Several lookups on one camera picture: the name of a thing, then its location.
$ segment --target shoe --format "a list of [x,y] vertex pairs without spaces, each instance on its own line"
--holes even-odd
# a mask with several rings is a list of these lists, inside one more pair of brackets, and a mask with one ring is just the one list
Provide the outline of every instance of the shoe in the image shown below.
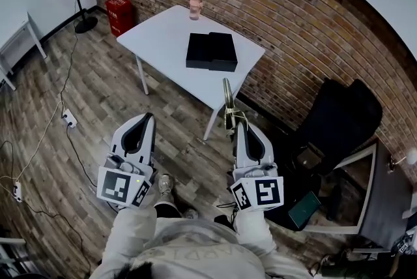
[[158,188],[161,195],[166,193],[171,193],[174,187],[174,179],[168,175],[164,174],[159,178]]
[[198,219],[198,212],[195,209],[187,209],[184,212],[183,217],[185,219],[195,220]]

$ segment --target brick wall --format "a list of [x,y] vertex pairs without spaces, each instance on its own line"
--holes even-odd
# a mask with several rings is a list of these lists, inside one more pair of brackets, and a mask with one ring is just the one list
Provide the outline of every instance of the brick wall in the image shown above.
[[[189,0],[131,1],[140,22]],[[364,0],[204,2],[204,15],[266,49],[242,92],[291,128],[307,115],[324,78],[346,85],[360,78],[383,106],[377,136],[395,157],[417,144],[416,61]],[[417,182],[417,167],[403,167]]]

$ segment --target white desk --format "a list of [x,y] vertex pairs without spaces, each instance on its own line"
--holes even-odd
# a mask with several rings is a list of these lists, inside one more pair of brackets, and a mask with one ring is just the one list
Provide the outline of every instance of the white desk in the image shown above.
[[29,17],[27,12],[7,12],[6,14],[1,15],[1,24],[0,24],[0,80],[5,80],[6,83],[16,90],[13,83],[7,78],[7,73],[10,72],[13,74],[13,71],[9,64],[1,57],[1,51],[5,50],[13,40],[24,30],[28,29],[36,46],[39,49],[39,52],[42,54],[44,59],[46,54],[40,45],[38,38],[33,31],[33,28],[29,22]]
[[[141,60],[193,94],[213,109],[204,140],[207,140],[219,110],[223,107],[223,78],[228,78],[234,96],[238,93],[248,72],[265,50],[224,27],[200,16],[197,21],[189,18],[190,11],[174,6],[140,23],[117,38],[117,41],[136,55],[139,74],[146,95],[146,85]],[[186,56],[190,33],[231,33],[238,64],[234,72],[218,72],[206,69],[186,68]]]

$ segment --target black box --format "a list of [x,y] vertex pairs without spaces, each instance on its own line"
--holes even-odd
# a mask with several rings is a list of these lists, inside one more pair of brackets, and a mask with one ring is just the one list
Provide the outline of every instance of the black box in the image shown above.
[[186,58],[187,68],[234,72],[237,66],[235,46],[229,33],[191,33]]

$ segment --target electrical cable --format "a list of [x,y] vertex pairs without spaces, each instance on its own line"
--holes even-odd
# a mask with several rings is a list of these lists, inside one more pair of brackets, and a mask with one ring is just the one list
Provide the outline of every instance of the electrical cable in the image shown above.
[[74,147],[74,144],[72,143],[72,140],[71,140],[71,138],[70,138],[70,135],[68,134],[68,129],[70,128],[70,126],[71,126],[71,123],[69,123],[69,124],[66,126],[66,137],[68,138],[68,140],[70,140],[71,146],[72,146],[72,148],[73,148],[73,150],[74,150],[74,152],[75,152],[75,154],[76,154],[76,156],[77,156],[78,162],[81,164],[81,167],[83,167],[84,174],[85,174],[85,175],[87,176],[87,178],[89,179],[89,181],[90,181],[91,185],[93,185],[94,187],[97,187],[97,185],[95,185],[95,184],[93,183],[93,181],[91,180],[90,176],[88,176],[87,172],[85,171],[84,165],[82,164],[81,160],[79,159],[79,156],[78,156],[77,150],[76,150],[76,148]]
[[[77,1],[76,1],[76,2],[74,2],[74,15],[76,14],[76,11],[77,11]],[[72,47],[72,51],[71,51],[71,54],[70,54],[70,66],[68,67],[68,74],[66,75],[66,78],[65,78],[65,81],[64,81],[63,88],[62,88],[62,89],[61,89],[61,91],[59,92],[59,96],[60,96],[60,98],[61,98],[61,101],[63,102],[63,108],[62,108],[62,110],[61,110],[61,118],[63,118],[63,117],[64,117],[64,110],[65,110],[65,103],[64,103],[64,98],[63,98],[63,92],[64,92],[64,90],[65,90],[66,83],[68,82],[68,80],[69,80],[69,78],[70,78],[70,75],[71,75],[71,68],[72,68],[72,55],[74,54],[74,51],[76,50],[76,46],[77,46],[77,43],[78,43],[78,36],[77,36],[77,33],[76,33],[76,24],[75,24],[75,20],[73,20],[73,21],[72,21],[72,26],[73,26],[73,28],[74,28],[74,35],[75,35],[75,38],[76,38],[76,42],[74,43],[74,46]]]
[[48,124],[46,125],[45,131],[44,131],[44,133],[43,133],[43,135],[42,135],[41,139],[39,140],[38,145],[36,146],[36,150],[35,150],[35,151],[34,151],[34,153],[32,154],[32,156],[31,156],[31,158],[29,159],[29,161],[28,161],[28,163],[26,164],[26,166],[22,169],[22,171],[20,172],[20,174],[17,176],[17,178],[16,178],[16,182],[18,182],[18,181],[19,181],[20,176],[22,176],[22,173],[23,173],[23,172],[26,170],[26,168],[30,165],[30,163],[32,162],[32,159],[35,157],[36,153],[38,152],[39,146],[40,146],[40,144],[42,143],[42,140],[43,140],[43,139],[44,139],[44,137],[45,137],[46,131],[48,130],[48,127],[51,125],[52,119],[53,119],[53,117],[55,116],[55,114],[57,113],[57,110],[58,110],[59,104],[61,104],[61,103],[63,103],[63,101],[62,101],[62,100],[60,100],[60,101],[58,102],[57,107],[55,108],[55,111],[53,112],[53,114],[52,114],[52,117],[51,117],[50,121],[49,121],[49,122],[48,122]]
[[61,213],[56,213],[56,214],[50,214],[50,213],[47,213],[47,212],[45,212],[45,211],[43,211],[43,210],[40,210],[40,211],[36,211],[36,210],[34,210],[33,208],[32,208],[32,206],[30,206],[30,204],[28,204],[25,200],[23,200],[22,201],[22,203],[24,203],[26,206],[28,206],[28,208],[30,208],[30,210],[32,211],[32,212],[34,212],[34,213],[36,213],[36,214],[39,214],[39,213],[42,213],[42,214],[45,214],[45,215],[47,215],[47,216],[49,216],[50,218],[52,218],[52,219],[55,219],[55,218],[57,218],[57,217],[61,217],[65,222],[66,222],[66,224],[72,229],[72,231],[75,233],[75,234],[77,234],[78,235],[78,237],[79,237],[79,249],[81,250],[81,254],[83,255],[83,257],[84,257],[84,259],[86,260],[86,262],[88,263],[88,265],[89,265],[89,270],[88,270],[88,273],[87,273],[87,275],[89,276],[90,274],[91,274],[91,264],[90,264],[90,262],[89,262],[89,260],[87,259],[87,256],[84,254],[84,247],[83,247],[83,238],[81,237],[81,235],[78,233],[78,231],[76,231],[76,229],[70,224],[70,222],[68,221],[68,219],[65,217],[65,216],[63,216]]
[[14,165],[14,149],[13,149],[13,143],[11,143],[9,140],[5,140],[5,141],[1,144],[1,146],[0,146],[0,150],[3,148],[3,146],[4,146],[6,143],[9,143],[9,144],[10,144],[10,146],[12,146],[12,171],[10,172],[10,177],[9,177],[9,178],[13,180],[13,165]]
[[233,207],[233,212],[232,215],[230,216],[230,224],[233,226],[235,224],[235,219],[236,219],[236,215],[239,212],[239,207],[237,205],[237,202],[232,202],[232,203],[223,203],[221,205],[217,205],[216,206],[219,209],[226,209],[229,207]]
[[[76,13],[76,2],[74,3],[74,14]],[[64,90],[65,90],[65,87],[66,87],[66,84],[67,84],[67,82],[68,82],[68,80],[69,80],[69,78],[70,78],[70,74],[71,74],[71,69],[72,69],[72,62],[73,62],[73,58],[72,58],[72,55],[74,54],[74,51],[75,51],[75,49],[76,49],[76,46],[77,46],[77,43],[78,43],[78,36],[77,36],[77,33],[75,32],[75,21],[73,21],[72,22],[72,25],[73,25],[73,27],[74,27],[74,34],[75,34],[75,38],[76,38],[76,42],[74,43],[74,46],[73,46],[73,48],[72,48],[72,51],[71,51],[71,54],[70,54],[70,66],[68,67],[68,73],[67,73],[67,75],[66,75],[66,78],[65,78],[65,81],[64,81],[64,85],[63,85],[63,88],[61,89],[61,91],[59,92],[59,96],[60,96],[60,101],[58,102],[58,104],[57,104],[57,107],[55,108],[55,111],[53,112],[53,114],[52,114],[52,116],[51,116],[51,119],[49,120],[49,122],[48,122],[48,124],[46,125],[46,128],[45,128],[45,131],[44,131],[44,133],[43,133],[43,135],[42,135],[42,137],[41,137],[41,139],[40,139],[40,141],[38,142],[38,145],[36,146],[36,149],[35,149],[35,151],[34,151],[34,153],[32,154],[32,156],[30,157],[30,159],[29,159],[29,161],[28,161],[28,163],[26,164],[26,166],[20,171],[20,174],[16,177],[16,178],[13,178],[13,167],[14,167],[14,148],[13,148],[13,144],[9,141],[9,140],[6,140],[6,141],[4,141],[3,143],[2,143],[2,145],[0,146],[0,149],[2,149],[3,148],[3,146],[5,145],[5,143],[7,142],[7,143],[9,143],[10,145],[11,145],[11,147],[12,147],[12,169],[11,169],[11,174],[10,174],[10,176],[7,176],[7,175],[5,175],[5,176],[2,176],[2,177],[0,177],[0,179],[2,179],[2,178],[9,178],[9,179],[12,179],[12,181],[15,179],[16,180],[16,182],[18,182],[19,181],[19,178],[22,176],[22,174],[23,174],[23,172],[26,170],[26,168],[27,167],[29,167],[29,165],[30,165],[30,163],[32,162],[32,159],[35,157],[35,155],[37,154],[37,152],[38,152],[38,150],[39,150],[39,147],[40,147],[40,144],[42,143],[42,140],[44,139],[44,137],[45,137],[45,135],[46,135],[46,132],[47,132],[47,130],[48,130],[48,128],[49,128],[49,126],[50,126],[50,124],[51,124],[51,122],[52,122],[52,119],[53,119],[53,117],[55,116],[55,114],[57,113],[57,110],[58,110],[58,107],[59,107],[59,104],[61,104],[62,103],[62,110],[61,110],[61,118],[63,118],[63,115],[64,115],[64,110],[65,110],[65,103],[64,103],[64,100],[63,100],[63,92],[64,92]],[[66,127],[66,136],[67,136],[67,138],[68,138],[68,140],[70,141],[70,143],[71,143],[71,146],[72,146],[72,148],[73,148],[73,150],[74,150],[74,152],[75,152],[75,154],[76,154],[76,156],[77,156],[77,159],[78,159],[78,162],[81,164],[81,166],[82,166],[82,168],[83,168],[83,171],[84,171],[84,174],[87,176],[87,178],[88,178],[88,180],[90,181],[90,183],[94,186],[94,187],[97,187],[93,182],[92,182],[92,180],[91,180],[91,178],[88,176],[88,174],[87,174],[87,172],[85,171],[85,167],[84,167],[84,165],[82,164],[82,162],[81,162],[81,160],[80,160],[80,158],[79,158],[79,155],[78,155],[78,152],[77,152],[77,150],[75,149],[75,147],[74,147],[74,144],[72,143],[72,140],[70,139],[70,136],[69,136],[69,134],[68,134],[68,127],[70,126],[70,123],[67,125],[67,127]],[[14,199],[14,195],[12,194],[12,192],[10,192],[9,190],[7,190],[7,188],[5,188],[1,183],[0,183],[0,186],[1,186],[1,188],[3,188],[5,191],[7,191],[11,196],[12,196],[12,198]],[[45,211],[42,211],[42,210],[40,210],[40,211],[36,211],[36,210],[34,210],[33,208],[32,208],[32,206],[30,206],[30,204],[28,204],[28,202],[26,202],[25,200],[23,200],[22,201],[26,206],[28,206],[28,208],[32,211],[32,212],[34,212],[34,213],[37,213],[37,214],[39,214],[39,213],[42,213],[42,214],[45,214],[45,215],[47,215],[47,216],[49,216],[50,218],[53,218],[53,219],[55,219],[55,218],[57,218],[57,217],[61,217],[67,224],[68,224],[68,226],[78,235],[78,237],[79,237],[79,240],[80,240],[80,250],[81,250],[81,254],[83,255],[83,257],[84,257],[84,259],[86,260],[86,262],[88,263],[88,265],[89,265],[89,271],[88,271],[88,273],[87,273],[87,276],[89,276],[90,274],[91,274],[91,264],[90,264],[90,262],[89,262],[89,260],[87,259],[87,256],[85,255],[85,253],[84,253],[84,248],[83,248],[83,239],[82,239],[82,237],[81,237],[81,235],[78,233],[78,231],[76,231],[75,229],[74,229],[74,227],[70,224],[70,222],[68,221],[68,219],[65,217],[65,216],[63,216],[61,213],[56,213],[56,214],[50,214],[50,213],[47,213],[47,212],[45,212]],[[116,213],[117,213],[117,211],[110,205],[110,203],[108,203],[108,205],[111,207],[111,209],[113,210],[113,211],[115,211]]]
[[114,211],[114,212],[119,213],[118,211],[116,211],[116,210],[113,208],[113,206],[111,206],[111,204],[110,204],[108,201],[106,201],[106,203],[109,205],[109,207],[110,207],[111,209],[113,209],[113,211]]

